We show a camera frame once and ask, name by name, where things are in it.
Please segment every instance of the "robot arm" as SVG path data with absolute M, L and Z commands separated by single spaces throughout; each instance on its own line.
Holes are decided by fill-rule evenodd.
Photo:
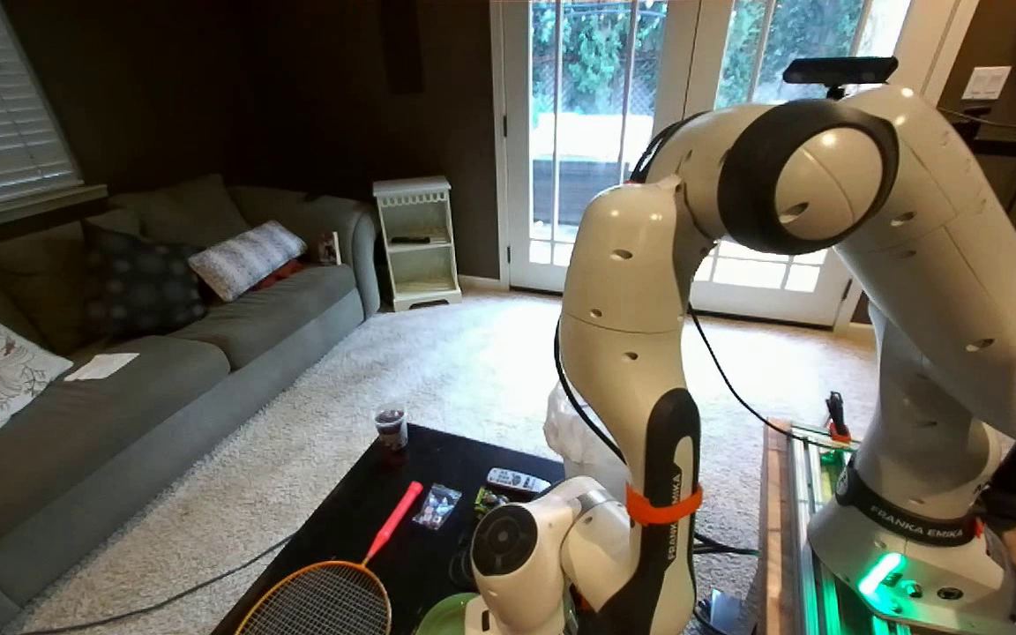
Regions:
M 624 631 L 681 631 L 695 600 L 691 515 L 670 515 L 699 497 L 681 321 L 691 275 L 723 236 L 773 254 L 836 247 L 868 289 L 882 385 L 854 473 L 871 501 L 893 504 L 900 529 L 970 522 L 974 459 L 988 459 L 974 420 L 1016 437 L 1016 233 L 953 127 L 903 88 L 699 116 L 660 148 L 649 183 L 593 198 L 557 325 L 572 388 L 628 462 L 621 575 L 593 603 Z M 960 448 L 970 459 L 953 469 L 928 462 Z M 815 533 L 815 550 L 854 572 L 875 547 L 833 557 L 826 543 L 868 533 L 864 543 L 896 547 L 882 540 L 896 526 L 847 508 L 868 522 Z

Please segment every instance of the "beige carpet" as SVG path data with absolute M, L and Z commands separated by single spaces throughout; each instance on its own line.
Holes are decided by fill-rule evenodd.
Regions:
M 370 416 L 381 406 L 399 406 L 416 423 L 554 455 L 543 441 L 554 321 L 557 300 L 519 293 L 469 293 L 452 307 L 370 318 L 56 586 L 21 631 L 159 603 L 289 536 L 370 445 Z M 875 377 L 871 342 L 751 321 L 706 321 L 706 332 L 734 385 L 766 416 L 822 423 L 822 399 L 840 388 L 861 430 Z M 706 427 L 699 529 L 755 547 L 762 430 L 727 395 L 691 328 L 684 370 Z M 212 631 L 265 564 L 268 557 L 180 603 L 95 631 Z M 751 579 L 755 557 L 699 561 L 702 593 L 744 596 Z

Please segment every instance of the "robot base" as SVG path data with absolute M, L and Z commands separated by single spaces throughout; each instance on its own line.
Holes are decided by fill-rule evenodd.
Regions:
M 818 564 L 871 614 L 928 631 L 1016 631 L 1012 557 L 995 533 L 963 547 L 903 540 L 829 501 L 808 526 Z

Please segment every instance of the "door frame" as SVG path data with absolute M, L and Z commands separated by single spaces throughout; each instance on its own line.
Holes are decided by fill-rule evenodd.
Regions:
M 508 191 L 512 191 L 512 131 L 508 131 L 508 113 L 512 113 L 512 78 L 508 78 L 508 32 L 512 32 L 512 4 L 515 0 L 490 0 L 490 106 L 494 106 L 494 212 L 497 212 L 497 282 L 508 286 Z M 914 4 L 931 4 L 931 18 L 935 25 L 945 25 L 945 32 L 938 35 L 938 28 L 903 28 L 900 35 L 900 49 L 910 49 L 910 56 L 917 64 L 900 67 L 896 71 L 896 85 L 914 85 L 928 102 L 938 102 L 956 56 L 963 49 L 970 18 L 977 11 L 977 0 L 914 0 Z M 730 21 L 730 7 L 734 0 L 670 0 L 670 11 L 677 14 L 667 25 L 667 42 L 663 42 L 663 56 L 677 60 L 677 56 L 706 56 L 716 60 L 716 67 L 723 64 L 723 39 L 727 39 L 727 21 Z M 716 74 L 702 74 L 702 78 L 663 78 L 660 81 L 660 99 L 656 99 L 656 127 L 667 120 L 681 120 L 684 113 L 699 113 L 709 109 L 716 99 Z M 850 293 L 843 296 L 833 328 L 847 328 L 857 303 L 861 303 L 864 289 L 854 282 Z

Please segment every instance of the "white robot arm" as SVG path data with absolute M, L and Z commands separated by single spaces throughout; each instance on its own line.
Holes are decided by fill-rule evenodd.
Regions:
M 864 596 L 871 610 L 896 617 L 907 593 L 914 624 L 1012 624 L 1012 575 L 970 508 L 991 462 L 977 420 L 1016 437 L 1016 229 L 956 131 L 907 88 L 699 116 L 656 152 L 649 183 L 621 183 L 586 208 L 561 360 L 628 466 L 628 501 L 610 501 L 628 522 L 593 536 L 610 543 L 589 554 L 607 572 L 589 610 L 663 635 L 691 614 L 699 409 L 681 321 L 691 275 L 723 236 L 773 254 L 836 247 L 875 310 L 878 406 L 840 501 L 811 526 L 818 561 L 854 586 L 882 554 L 907 554 L 889 579 L 896 593 Z M 593 533 L 575 519 L 589 515 L 554 522 L 561 547 Z M 519 572 L 586 582 L 586 561 L 529 554 L 515 557 Z M 519 572 L 490 575 L 476 557 L 494 624 L 543 631 L 508 628 L 522 610 Z

